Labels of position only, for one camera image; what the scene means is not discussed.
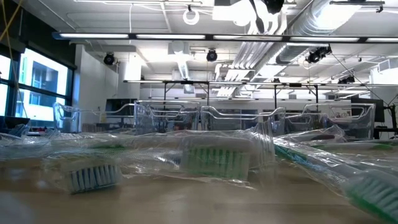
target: green bristles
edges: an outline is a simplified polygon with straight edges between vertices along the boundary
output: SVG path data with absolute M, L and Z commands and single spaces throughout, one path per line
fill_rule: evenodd
M 398 223 L 398 188 L 390 181 L 389 174 L 376 171 L 375 174 L 365 174 L 361 179 L 349 181 L 343 186 L 350 202 L 358 208 L 367 211 L 389 223 Z
M 192 174 L 246 180 L 250 155 L 214 147 L 194 147 L 184 152 L 183 167 Z

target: clear plastic bag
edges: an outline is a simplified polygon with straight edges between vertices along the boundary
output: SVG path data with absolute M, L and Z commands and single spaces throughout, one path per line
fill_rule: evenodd
M 355 143 L 344 143 L 349 146 Z M 374 157 L 371 151 L 377 150 Z M 280 161 L 292 162 L 310 176 L 344 195 L 354 206 L 380 218 L 398 222 L 398 172 L 396 152 L 380 149 L 355 149 L 356 154 L 331 153 L 321 149 L 275 139 Z
M 252 131 L 177 131 L 52 140 L 2 147 L 0 158 L 5 169 L 10 163 L 35 161 L 41 164 L 45 182 L 71 193 L 117 185 L 116 181 L 103 180 L 103 186 L 86 179 L 101 167 L 105 176 L 117 176 L 112 167 L 124 178 L 164 175 L 243 187 L 250 187 L 253 181 L 269 184 L 275 168 L 272 137 Z
M 333 125 L 332 127 L 326 129 L 304 131 L 295 134 L 286 134 L 284 136 L 279 136 L 278 138 L 286 141 L 305 144 L 308 146 L 347 142 L 345 138 L 345 132 L 337 125 Z

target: plastic bin handle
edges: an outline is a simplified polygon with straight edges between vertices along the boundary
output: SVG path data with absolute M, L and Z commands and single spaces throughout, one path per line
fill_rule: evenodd
M 149 111 L 150 111 L 151 115 L 156 117 L 156 118 L 176 118 L 182 113 L 181 110 L 184 109 L 183 105 L 168 104 L 167 106 L 179 106 L 180 108 L 178 109 L 178 111 L 153 110 L 152 109 L 152 105 L 153 104 L 149 104 L 148 108 L 149 108 Z M 175 114 L 175 115 L 167 115 L 167 113 L 170 113 L 170 112 L 177 112 L 177 114 Z M 155 114 L 155 113 L 166 113 L 166 115 L 158 115 L 158 114 Z

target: security camera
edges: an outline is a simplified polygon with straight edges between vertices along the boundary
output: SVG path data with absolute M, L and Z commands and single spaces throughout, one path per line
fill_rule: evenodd
M 113 52 L 106 53 L 106 56 L 104 58 L 104 63 L 105 63 L 105 65 L 114 65 L 116 63 Z
M 208 62 L 215 62 L 217 60 L 216 50 L 210 49 L 207 53 L 206 59 Z

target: ceiling-mounted camera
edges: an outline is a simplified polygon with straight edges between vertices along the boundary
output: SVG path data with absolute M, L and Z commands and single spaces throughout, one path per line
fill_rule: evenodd
M 285 0 L 264 0 L 267 10 L 271 14 L 277 14 L 282 9 Z
M 316 50 L 310 51 L 310 55 L 305 59 L 308 63 L 317 63 L 326 55 L 331 54 L 330 45 L 327 47 L 319 47 Z
M 113 52 L 107 52 L 104 58 L 105 65 L 114 65 L 116 63 L 116 59 L 114 57 Z
M 206 59 L 208 62 L 215 62 L 217 60 L 217 53 L 216 50 L 210 49 L 207 53 Z
M 347 78 L 339 79 L 337 84 L 350 84 L 354 82 L 355 82 L 355 77 L 353 75 L 350 75 Z

